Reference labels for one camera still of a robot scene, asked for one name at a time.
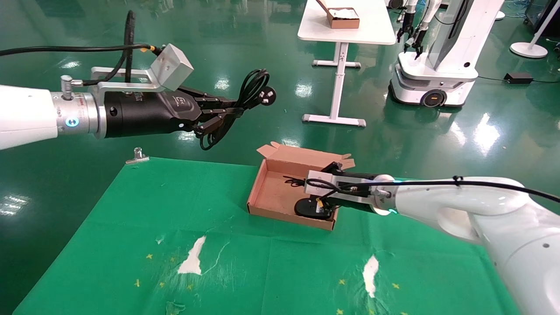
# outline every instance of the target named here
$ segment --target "white table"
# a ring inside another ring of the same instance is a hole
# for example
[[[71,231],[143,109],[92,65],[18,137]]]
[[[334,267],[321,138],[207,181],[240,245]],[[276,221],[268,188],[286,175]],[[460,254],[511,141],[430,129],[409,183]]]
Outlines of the white table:
[[[346,67],[360,68],[359,62],[347,62],[348,43],[393,45],[396,42],[395,32],[389,19],[384,0],[327,0],[330,8],[353,7],[360,17],[359,29],[331,29],[326,13],[316,0],[307,0],[304,16],[301,19],[297,37],[301,40],[333,41],[334,60],[314,60],[314,66],[336,66],[337,75],[334,80],[333,102],[330,116],[305,114],[304,122],[323,122],[366,126],[364,119],[338,117],[342,85],[344,83],[344,69]]]

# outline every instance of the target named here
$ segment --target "open cardboard box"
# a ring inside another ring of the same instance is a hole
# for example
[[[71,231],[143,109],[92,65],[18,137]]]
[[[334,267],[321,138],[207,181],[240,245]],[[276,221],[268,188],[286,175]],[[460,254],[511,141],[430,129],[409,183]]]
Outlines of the open cardboard box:
[[[332,162],[342,164],[342,169],[354,167],[350,154],[333,154],[271,142],[257,149],[264,157],[249,195],[247,208],[253,215],[304,224],[325,230],[333,230],[338,210],[329,220],[298,216],[294,211],[296,202],[309,198],[303,187],[286,184],[287,178],[306,178],[310,170],[321,171]]]
[[[326,18],[329,20],[329,25],[331,29],[357,29],[360,27],[360,18],[358,13],[353,7],[344,8],[329,8],[326,6],[325,0],[317,0],[321,8],[326,12]],[[356,14],[357,18],[336,18],[332,15],[330,10],[352,10]]]

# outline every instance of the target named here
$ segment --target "white tear on cloth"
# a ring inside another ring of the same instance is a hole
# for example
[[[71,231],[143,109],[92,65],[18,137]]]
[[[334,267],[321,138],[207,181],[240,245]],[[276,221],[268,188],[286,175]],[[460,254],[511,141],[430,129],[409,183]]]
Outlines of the white tear on cloth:
[[[194,242],[193,247],[189,250],[189,255],[186,260],[181,264],[179,270],[177,270],[178,274],[200,275],[200,259],[198,258],[198,255],[200,255],[204,241],[206,241],[206,235],[200,237],[196,242]]]
[[[374,255],[371,255],[370,260],[367,261],[363,267],[363,283],[366,285],[366,291],[370,298],[375,297],[375,274],[379,270],[379,261]]]

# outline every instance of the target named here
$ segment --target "green cloth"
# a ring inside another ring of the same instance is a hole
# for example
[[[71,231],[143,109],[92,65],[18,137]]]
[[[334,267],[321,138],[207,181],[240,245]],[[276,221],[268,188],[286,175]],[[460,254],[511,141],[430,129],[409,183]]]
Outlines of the green cloth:
[[[483,248],[406,217],[340,209],[325,231],[249,215],[256,171],[126,165],[14,314],[517,313]],[[204,235],[202,275],[178,274]]]

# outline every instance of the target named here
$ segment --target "glossy epoxy floor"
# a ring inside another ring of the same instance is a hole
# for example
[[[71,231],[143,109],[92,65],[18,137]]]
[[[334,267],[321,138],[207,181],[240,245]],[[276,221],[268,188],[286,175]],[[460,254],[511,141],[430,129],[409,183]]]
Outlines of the glossy epoxy floor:
[[[33,287],[136,146],[163,158],[258,165],[255,149],[278,141],[352,153],[356,171],[428,179],[503,176],[560,194],[558,84],[508,86],[479,79],[462,110],[402,106],[387,90],[401,45],[350,45],[348,59],[361,62],[362,69],[346,71],[340,115],[364,118],[367,127],[301,123],[305,113],[329,113],[335,73],[334,68],[311,67],[313,59],[331,59],[333,43],[297,38],[304,7],[304,0],[2,3],[0,49],[120,44],[126,12],[132,9],[136,42],[173,43],[188,56],[195,71],[186,85],[236,98],[245,75],[265,67],[278,100],[247,112],[211,151],[200,150],[198,141],[184,133],[102,141],[83,135],[0,151],[0,314],[11,313]],[[511,43],[531,38],[521,22],[505,18],[495,23],[476,69],[487,77],[515,71],[555,80],[560,62],[553,53],[529,60],[508,51]],[[543,45],[552,51],[550,44]],[[92,66],[113,66],[118,56],[3,57],[0,84],[57,91],[60,75],[88,78]],[[134,66],[146,68],[152,60],[151,54],[136,52]]]

